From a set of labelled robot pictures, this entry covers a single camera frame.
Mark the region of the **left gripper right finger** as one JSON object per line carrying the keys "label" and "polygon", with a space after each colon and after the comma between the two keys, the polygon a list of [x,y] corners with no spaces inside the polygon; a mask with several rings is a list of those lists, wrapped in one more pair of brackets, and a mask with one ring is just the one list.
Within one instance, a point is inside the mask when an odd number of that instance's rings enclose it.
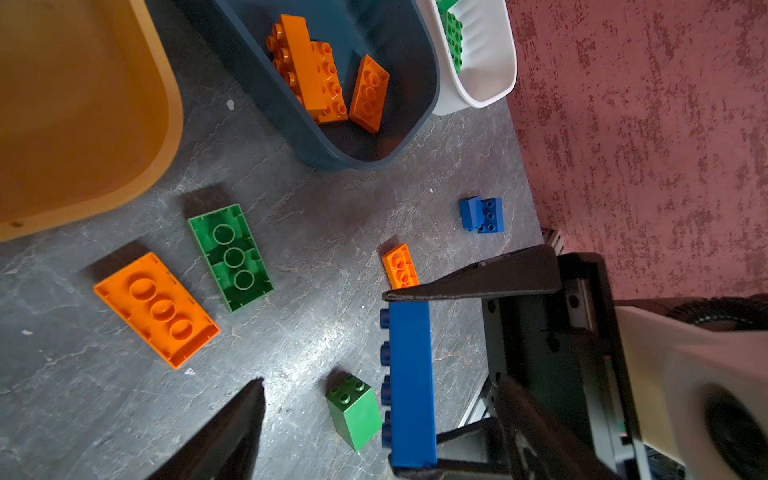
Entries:
{"label": "left gripper right finger", "polygon": [[515,379],[503,375],[498,387],[495,408],[513,479],[527,479],[532,471],[548,479],[617,477]]}

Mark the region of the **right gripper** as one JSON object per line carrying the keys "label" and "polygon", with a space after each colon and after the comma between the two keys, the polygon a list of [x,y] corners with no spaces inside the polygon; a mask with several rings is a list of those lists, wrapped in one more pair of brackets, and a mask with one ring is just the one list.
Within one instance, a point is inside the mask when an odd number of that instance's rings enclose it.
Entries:
{"label": "right gripper", "polygon": [[386,302],[477,298],[489,375],[487,415],[438,434],[433,467],[395,467],[399,479],[509,479],[495,403],[508,375],[559,419],[617,477],[650,468],[630,387],[607,269],[595,253],[558,255],[537,245],[482,260],[426,284],[390,290]]}

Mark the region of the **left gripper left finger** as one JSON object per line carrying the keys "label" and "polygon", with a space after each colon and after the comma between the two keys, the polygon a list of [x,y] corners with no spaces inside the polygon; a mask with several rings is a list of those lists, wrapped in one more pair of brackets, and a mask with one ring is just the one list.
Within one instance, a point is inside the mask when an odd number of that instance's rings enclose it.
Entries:
{"label": "left gripper left finger", "polygon": [[263,380],[248,382],[206,425],[150,477],[250,479],[265,417]]}

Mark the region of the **blue long lego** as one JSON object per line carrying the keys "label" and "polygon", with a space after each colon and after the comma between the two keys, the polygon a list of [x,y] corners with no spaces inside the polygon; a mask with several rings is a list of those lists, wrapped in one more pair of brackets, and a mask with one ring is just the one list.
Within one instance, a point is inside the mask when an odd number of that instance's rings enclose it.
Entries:
{"label": "blue long lego", "polygon": [[380,312],[389,339],[380,361],[389,369],[381,402],[389,408],[382,446],[396,468],[432,468],[437,464],[433,363],[429,304],[391,302]]}

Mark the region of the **orange small lego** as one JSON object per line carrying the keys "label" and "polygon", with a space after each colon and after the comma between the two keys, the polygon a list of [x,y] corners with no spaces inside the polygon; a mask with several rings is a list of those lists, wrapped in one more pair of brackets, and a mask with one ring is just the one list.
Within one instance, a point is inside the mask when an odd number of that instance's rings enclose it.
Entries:
{"label": "orange small lego", "polygon": [[372,57],[363,57],[349,107],[349,119],[371,134],[380,129],[389,79],[389,73]]}

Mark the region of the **green long lego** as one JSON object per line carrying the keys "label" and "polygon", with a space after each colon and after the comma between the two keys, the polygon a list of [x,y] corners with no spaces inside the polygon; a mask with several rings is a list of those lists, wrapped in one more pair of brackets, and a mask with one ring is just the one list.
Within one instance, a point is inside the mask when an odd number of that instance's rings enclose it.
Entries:
{"label": "green long lego", "polygon": [[443,30],[451,54],[452,63],[457,74],[463,67],[463,23],[456,17],[451,9],[458,3],[458,0],[437,0],[436,5],[439,11]]}

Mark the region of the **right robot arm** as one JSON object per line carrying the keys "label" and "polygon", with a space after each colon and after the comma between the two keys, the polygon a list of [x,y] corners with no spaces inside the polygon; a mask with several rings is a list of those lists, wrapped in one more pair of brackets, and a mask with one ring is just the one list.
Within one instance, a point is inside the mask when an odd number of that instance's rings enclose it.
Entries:
{"label": "right robot arm", "polygon": [[[767,299],[617,300],[603,258],[546,245],[387,291],[382,444],[405,479],[767,475]],[[477,420],[436,429],[430,305],[478,299]]]}

